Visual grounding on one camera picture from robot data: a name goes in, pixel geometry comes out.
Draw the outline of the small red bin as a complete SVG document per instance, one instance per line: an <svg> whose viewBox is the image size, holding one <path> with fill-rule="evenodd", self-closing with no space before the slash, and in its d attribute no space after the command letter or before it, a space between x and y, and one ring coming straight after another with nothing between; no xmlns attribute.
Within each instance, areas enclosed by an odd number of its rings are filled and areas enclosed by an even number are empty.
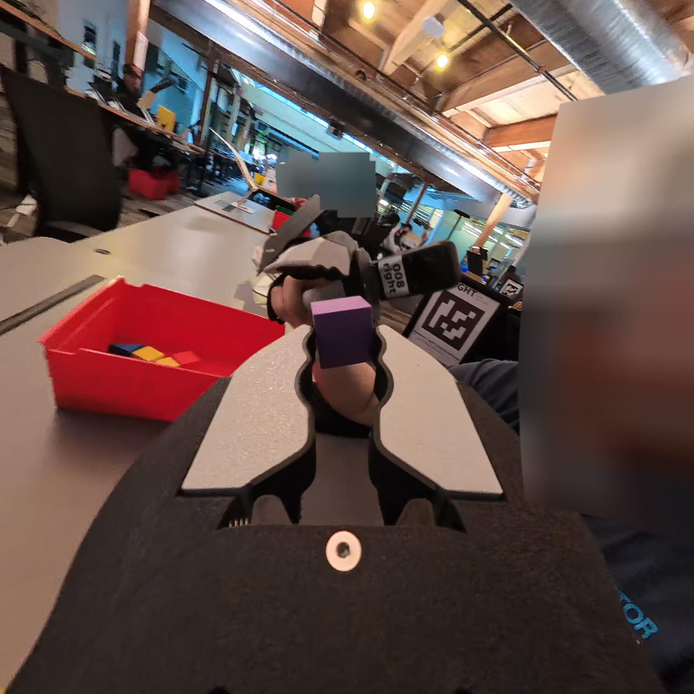
<svg viewBox="0 0 694 694"><path fill-rule="evenodd" d="M293 216L293 213L290 212L287 209L284 209L283 207L278 207L273 211L273 220L271 222L270 229L273 232L277 232L278 229L291 217ZM305 238L311 238L312 237L312 231L310 228L307 228L301 235L301 237Z"/></svg>

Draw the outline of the black laptop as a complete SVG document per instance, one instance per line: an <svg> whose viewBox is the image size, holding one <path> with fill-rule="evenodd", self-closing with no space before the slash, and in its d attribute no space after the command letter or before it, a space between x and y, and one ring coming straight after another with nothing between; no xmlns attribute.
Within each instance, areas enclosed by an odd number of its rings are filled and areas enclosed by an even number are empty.
<svg viewBox="0 0 694 694"><path fill-rule="evenodd" d="M266 265L278 257L295 238L298 238L323 212L318 194L308 198L303 206L272 230L263 246L262 262Z"/></svg>

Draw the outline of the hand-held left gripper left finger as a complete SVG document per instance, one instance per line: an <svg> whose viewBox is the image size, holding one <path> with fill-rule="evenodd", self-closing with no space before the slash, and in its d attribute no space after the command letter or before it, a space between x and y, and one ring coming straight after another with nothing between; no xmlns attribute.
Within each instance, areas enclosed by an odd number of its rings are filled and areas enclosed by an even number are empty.
<svg viewBox="0 0 694 694"><path fill-rule="evenodd" d="M252 511L265 495L301 519L304 492L316 474L310 386L314 335L300 326L249 357L232 374L193 457L181 492L233 496Z"/></svg>

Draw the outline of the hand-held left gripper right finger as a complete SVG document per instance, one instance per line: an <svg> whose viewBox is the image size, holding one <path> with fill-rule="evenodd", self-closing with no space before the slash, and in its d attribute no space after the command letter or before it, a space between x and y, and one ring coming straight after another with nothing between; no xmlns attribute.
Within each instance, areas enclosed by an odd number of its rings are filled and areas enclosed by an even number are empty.
<svg viewBox="0 0 694 694"><path fill-rule="evenodd" d="M388 326L376 328L376 418L370 481L383 518L414 499L435 518L456 518L454 500L500 501L501 483L455 378Z"/></svg>

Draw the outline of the person's right hand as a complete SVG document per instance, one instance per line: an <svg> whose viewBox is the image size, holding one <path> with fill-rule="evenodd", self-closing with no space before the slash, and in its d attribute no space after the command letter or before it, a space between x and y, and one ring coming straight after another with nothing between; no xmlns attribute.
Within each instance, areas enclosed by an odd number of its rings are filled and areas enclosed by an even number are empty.
<svg viewBox="0 0 694 694"><path fill-rule="evenodd" d="M288 324L292 329L301 325L312 326L312 313L305 307L303 295L316 286L317 281L280 275L268 291L266 311L269 319L281 325Z"/></svg>

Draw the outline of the framed black white sign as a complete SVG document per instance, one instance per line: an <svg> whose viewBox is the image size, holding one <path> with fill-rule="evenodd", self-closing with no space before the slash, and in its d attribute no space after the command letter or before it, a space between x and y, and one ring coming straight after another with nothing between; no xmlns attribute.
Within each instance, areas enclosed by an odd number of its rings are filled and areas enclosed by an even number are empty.
<svg viewBox="0 0 694 694"><path fill-rule="evenodd" d="M502 308L480 286L458 282L423 299L404 336L445 367L461 364Z"/></svg>

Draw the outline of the white power strip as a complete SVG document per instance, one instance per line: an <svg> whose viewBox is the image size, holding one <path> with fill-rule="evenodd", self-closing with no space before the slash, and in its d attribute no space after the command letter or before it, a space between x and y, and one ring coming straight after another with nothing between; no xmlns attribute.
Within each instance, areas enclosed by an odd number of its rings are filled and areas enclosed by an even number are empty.
<svg viewBox="0 0 694 694"><path fill-rule="evenodd" d="M20 220L28 219L34 215L37 201L31 195L24 196L16 204L1 208L1 228L12 228Z"/></svg>

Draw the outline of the black office chair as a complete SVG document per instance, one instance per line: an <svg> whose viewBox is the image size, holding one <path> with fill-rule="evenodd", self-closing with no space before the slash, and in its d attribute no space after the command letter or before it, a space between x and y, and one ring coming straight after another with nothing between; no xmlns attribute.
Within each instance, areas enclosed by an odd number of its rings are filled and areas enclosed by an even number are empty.
<svg viewBox="0 0 694 694"><path fill-rule="evenodd" d="M37 201L33 236L72 243L117 228L121 182L97 103L6 66L1 79Z"/></svg>

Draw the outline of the purple wooden cube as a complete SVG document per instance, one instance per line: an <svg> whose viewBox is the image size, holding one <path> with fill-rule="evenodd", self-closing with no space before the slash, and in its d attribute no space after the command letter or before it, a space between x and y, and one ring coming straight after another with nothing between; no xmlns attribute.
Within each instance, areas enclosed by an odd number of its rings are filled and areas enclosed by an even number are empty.
<svg viewBox="0 0 694 694"><path fill-rule="evenodd" d="M324 370L371 361L372 305L360 296L311 303L320 367Z"/></svg>

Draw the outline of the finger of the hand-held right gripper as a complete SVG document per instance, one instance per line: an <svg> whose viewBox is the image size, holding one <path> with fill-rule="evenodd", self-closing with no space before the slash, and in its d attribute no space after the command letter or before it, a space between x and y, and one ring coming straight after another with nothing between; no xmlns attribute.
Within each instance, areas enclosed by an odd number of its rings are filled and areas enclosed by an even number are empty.
<svg viewBox="0 0 694 694"><path fill-rule="evenodd" d="M319 278L347 278L352 261L359 250L358 243L344 231L334 231L318 239Z"/></svg>
<svg viewBox="0 0 694 694"><path fill-rule="evenodd" d="M259 266L256 273L326 273L325 265L318 262L324 240L309 240L285 249L265 269Z"/></svg>

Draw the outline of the thin silver air duct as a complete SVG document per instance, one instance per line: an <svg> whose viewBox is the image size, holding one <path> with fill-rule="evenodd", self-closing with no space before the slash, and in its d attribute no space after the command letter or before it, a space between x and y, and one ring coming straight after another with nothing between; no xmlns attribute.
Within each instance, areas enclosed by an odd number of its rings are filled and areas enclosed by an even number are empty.
<svg viewBox="0 0 694 694"><path fill-rule="evenodd" d="M537 202L539 184L486 145L464 142L462 149L456 149L436 138L429 144L444 159L437 177L461 193L484 203L505 194L523 209Z"/></svg>

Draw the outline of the silver desk stand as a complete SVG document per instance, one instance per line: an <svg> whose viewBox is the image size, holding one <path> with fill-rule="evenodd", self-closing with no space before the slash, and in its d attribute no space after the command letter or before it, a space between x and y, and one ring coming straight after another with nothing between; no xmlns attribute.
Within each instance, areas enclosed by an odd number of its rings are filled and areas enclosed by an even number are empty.
<svg viewBox="0 0 694 694"><path fill-rule="evenodd" d="M247 168L246 162L240 156L236 148L231 143L229 143L221 134L217 133L213 128L210 128L210 133L213 134L224 146L226 146L229 149L248 187L247 193L238 200L231 202L228 205L228 207L232 209L239 209L250 214L251 211L249 208L247 208L247 201L250 200L250 198L252 198L252 196L254 196L258 192L259 186L252 178L250 171Z"/></svg>

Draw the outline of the red plastic bin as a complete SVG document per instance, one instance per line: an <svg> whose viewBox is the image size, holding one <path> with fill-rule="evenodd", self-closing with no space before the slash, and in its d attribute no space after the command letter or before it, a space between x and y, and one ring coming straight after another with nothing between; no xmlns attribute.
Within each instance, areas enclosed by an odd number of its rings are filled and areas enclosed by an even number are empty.
<svg viewBox="0 0 694 694"><path fill-rule="evenodd" d="M171 422L219 378L284 335L265 317L118 277L60 319L43 345L56 406ZM166 357L194 351L188 367L108 353L142 343Z"/></svg>

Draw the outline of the person's right forearm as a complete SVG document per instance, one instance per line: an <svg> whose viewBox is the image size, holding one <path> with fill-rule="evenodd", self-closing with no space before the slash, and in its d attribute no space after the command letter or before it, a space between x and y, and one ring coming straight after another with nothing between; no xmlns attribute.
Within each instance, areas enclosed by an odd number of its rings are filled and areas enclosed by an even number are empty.
<svg viewBox="0 0 694 694"><path fill-rule="evenodd" d="M312 367L317 388L327 404L346 419L372 427L379 407L375 393L376 370L371 362L325 369Z"/></svg>

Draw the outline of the person in dark shirt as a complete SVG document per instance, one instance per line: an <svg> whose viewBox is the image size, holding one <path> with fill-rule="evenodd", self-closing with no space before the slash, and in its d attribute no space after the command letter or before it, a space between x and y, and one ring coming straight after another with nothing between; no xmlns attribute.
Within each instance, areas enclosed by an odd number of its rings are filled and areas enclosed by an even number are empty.
<svg viewBox="0 0 694 694"><path fill-rule="evenodd" d="M520 434L518 363L450 367ZM583 516L603 553L632 634L669 693L693 692L693 544Z"/></svg>

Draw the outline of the red storage crate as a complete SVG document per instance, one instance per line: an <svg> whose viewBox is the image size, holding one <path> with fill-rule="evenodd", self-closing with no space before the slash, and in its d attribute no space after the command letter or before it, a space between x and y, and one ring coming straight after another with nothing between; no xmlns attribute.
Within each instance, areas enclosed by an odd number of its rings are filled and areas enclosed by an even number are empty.
<svg viewBox="0 0 694 694"><path fill-rule="evenodd" d="M152 201L161 201L180 189L180 175L171 169L156 167L151 171L130 169L128 191Z"/></svg>

